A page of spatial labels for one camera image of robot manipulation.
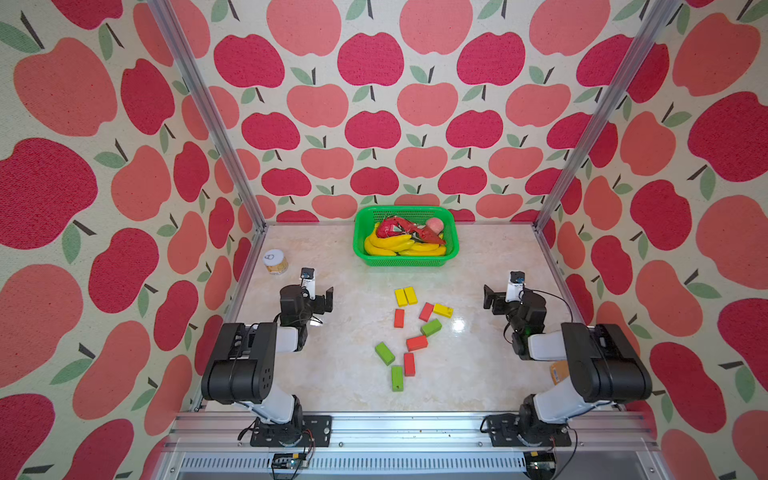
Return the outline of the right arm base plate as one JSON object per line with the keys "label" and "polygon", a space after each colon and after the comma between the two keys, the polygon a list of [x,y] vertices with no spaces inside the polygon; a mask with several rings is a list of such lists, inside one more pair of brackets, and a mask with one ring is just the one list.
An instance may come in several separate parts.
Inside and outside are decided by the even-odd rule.
{"label": "right arm base plate", "polygon": [[548,424],[515,413],[486,416],[481,422],[480,432],[489,436],[493,447],[554,449],[572,445],[565,425]]}

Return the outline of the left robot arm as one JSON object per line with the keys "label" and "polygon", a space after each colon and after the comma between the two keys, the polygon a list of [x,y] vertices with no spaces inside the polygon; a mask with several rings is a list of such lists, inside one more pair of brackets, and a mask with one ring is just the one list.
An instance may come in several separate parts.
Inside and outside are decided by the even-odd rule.
{"label": "left robot arm", "polygon": [[333,310],[334,290],[316,295],[303,285],[280,290],[280,312],[267,322],[223,325],[202,377],[207,401],[239,405],[254,420],[238,434],[252,447],[327,447],[333,417],[306,415],[300,399],[276,380],[279,352],[297,353],[308,338],[310,321]]}

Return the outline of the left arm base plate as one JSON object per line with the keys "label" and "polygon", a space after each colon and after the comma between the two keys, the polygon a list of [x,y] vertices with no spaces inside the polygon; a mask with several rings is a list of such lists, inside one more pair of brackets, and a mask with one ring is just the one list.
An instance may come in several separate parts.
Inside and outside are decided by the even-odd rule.
{"label": "left arm base plate", "polygon": [[332,433],[331,415],[304,415],[299,423],[270,424],[256,418],[250,428],[250,445],[264,448],[328,447]]}

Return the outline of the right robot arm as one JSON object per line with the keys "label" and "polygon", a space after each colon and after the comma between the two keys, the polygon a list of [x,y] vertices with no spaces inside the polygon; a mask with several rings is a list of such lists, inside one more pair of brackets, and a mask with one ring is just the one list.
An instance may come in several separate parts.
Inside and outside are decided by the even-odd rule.
{"label": "right robot arm", "polygon": [[506,292],[485,286],[483,308],[506,318],[505,330],[520,359],[564,361],[568,367],[566,378],[527,396],[517,412],[483,419],[480,431],[489,435],[493,446],[568,446],[571,419],[604,404],[650,396],[650,374],[618,325],[565,322],[546,333],[546,300],[522,283],[510,283]]}

